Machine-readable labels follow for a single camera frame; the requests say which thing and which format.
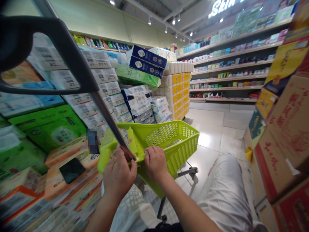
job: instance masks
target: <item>product packaging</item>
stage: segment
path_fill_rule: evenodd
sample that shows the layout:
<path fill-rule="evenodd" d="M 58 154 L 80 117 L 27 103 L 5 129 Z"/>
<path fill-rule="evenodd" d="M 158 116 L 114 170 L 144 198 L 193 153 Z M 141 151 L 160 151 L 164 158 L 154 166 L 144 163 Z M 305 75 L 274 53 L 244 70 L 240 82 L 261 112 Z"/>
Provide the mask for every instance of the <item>product packaging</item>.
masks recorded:
<path fill-rule="evenodd" d="M 22 115 L 9 122 L 47 153 L 86 132 L 84 124 L 69 105 Z"/>

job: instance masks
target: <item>illuminated sign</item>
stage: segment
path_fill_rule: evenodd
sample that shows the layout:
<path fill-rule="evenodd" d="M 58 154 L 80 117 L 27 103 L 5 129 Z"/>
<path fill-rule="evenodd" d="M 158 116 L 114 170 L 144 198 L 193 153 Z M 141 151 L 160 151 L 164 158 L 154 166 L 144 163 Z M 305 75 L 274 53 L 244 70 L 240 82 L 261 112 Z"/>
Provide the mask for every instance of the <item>illuminated sign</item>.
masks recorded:
<path fill-rule="evenodd" d="M 222 11 L 225 11 L 226 9 L 230 8 L 235 4 L 235 2 L 238 2 L 237 0 L 217 0 L 213 6 L 212 6 L 212 12 L 208 15 L 208 18 L 211 18 L 212 16 L 217 15 L 218 13 L 221 13 Z"/>

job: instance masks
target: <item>leg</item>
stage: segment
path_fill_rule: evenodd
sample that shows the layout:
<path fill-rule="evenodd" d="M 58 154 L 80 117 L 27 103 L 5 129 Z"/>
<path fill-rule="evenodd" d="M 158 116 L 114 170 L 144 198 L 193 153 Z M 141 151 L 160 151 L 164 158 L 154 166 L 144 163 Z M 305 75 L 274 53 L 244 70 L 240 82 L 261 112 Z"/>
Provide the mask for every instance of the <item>leg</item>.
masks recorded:
<path fill-rule="evenodd" d="M 152 205 L 144 201 L 142 192 L 133 184 L 116 211 L 110 231 L 144 231 L 147 228 L 155 228 L 160 222 Z"/>
<path fill-rule="evenodd" d="M 222 231 L 252 231 L 242 171 L 233 156 L 219 156 L 215 161 L 198 205 Z"/>

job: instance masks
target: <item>smartphone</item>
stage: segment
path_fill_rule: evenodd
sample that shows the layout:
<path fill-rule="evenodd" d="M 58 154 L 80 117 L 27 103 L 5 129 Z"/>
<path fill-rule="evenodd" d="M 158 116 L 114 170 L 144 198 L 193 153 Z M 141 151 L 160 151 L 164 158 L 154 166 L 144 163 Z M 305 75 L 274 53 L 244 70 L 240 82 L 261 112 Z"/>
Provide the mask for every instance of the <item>smartphone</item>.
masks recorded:
<path fill-rule="evenodd" d="M 61 166 L 59 170 L 64 178 L 64 181 L 67 184 L 70 184 L 75 179 L 77 179 L 86 169 L 78 161 L 78 159 L 73 158 L 69 162 Z"/>

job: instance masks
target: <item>supermarket aisle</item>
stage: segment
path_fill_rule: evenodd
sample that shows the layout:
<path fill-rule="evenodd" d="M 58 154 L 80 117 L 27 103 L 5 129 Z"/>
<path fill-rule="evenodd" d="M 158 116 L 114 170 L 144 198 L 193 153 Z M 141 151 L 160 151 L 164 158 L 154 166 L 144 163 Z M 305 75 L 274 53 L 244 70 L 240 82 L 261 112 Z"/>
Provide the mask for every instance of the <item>supermarket aisle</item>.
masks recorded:
<path fill-rule="evenodd" d="M 231 154 L 237 158 L 242 171 L 248 201 L 257 220 L 253 207 L 253 187 L 249 173 L 249 163 L 245 157 L 245 142 L 243 135 L 247 128 L 254 106 L 230 105 L 217 103 L 190 103 L 190 111 L 186 115 L 185 122 L 200 131 L 197 151 L 188 159 L 193 167 L 198 167 L 199 172 L 192 180 L 189 175 L 178 178 L 176 181 L 182 189 L 193 199 L 197 200 L 208 173 L 215 160 L 222 154 Z M 189 169 L 185 163 L 181 171 Z M 160 200 L 146 185 L 140 189 L 145 201 L 150 202 L 155 212 L 158 212 Z M 178 218 L 168 201 L 165 202 L 162 215 L 167 215 L 168 223 L 178 222 Z"/>

